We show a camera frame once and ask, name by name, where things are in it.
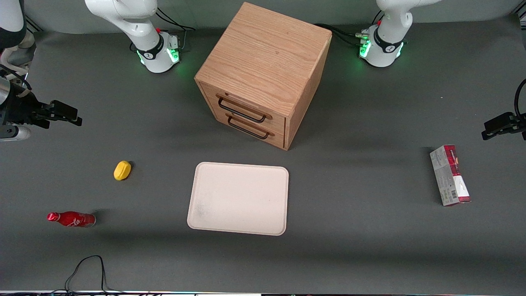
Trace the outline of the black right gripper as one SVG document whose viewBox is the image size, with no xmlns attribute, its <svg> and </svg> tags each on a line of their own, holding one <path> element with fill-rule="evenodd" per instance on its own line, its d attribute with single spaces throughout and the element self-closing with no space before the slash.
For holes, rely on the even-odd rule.
<svg viewBox="0 0 526 296">
<path fill-rule="evenodd" d="M 51 121 L 63 121 L 81 126 L 78 110 L 58 100 L 52 100 L 49 107 L 39 102 L 34 94 L 23 97 L 9 95 L 3 103 L 3 124 L 34 125 L 49 129 Z"/>
</svg>

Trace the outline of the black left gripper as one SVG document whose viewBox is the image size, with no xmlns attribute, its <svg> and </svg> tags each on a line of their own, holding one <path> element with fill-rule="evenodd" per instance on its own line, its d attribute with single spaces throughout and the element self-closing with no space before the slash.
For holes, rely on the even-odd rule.
<svg viewBox="0 0 526 296">
<path fill-rule="evenodd" d="M 505 112 L 484 123 L 483 140 L 487 141 L 498 135 L 520 133 L 526 140 L 526 120 L 523 116 L 515 116 L 512 112 Z"/>
</svg>

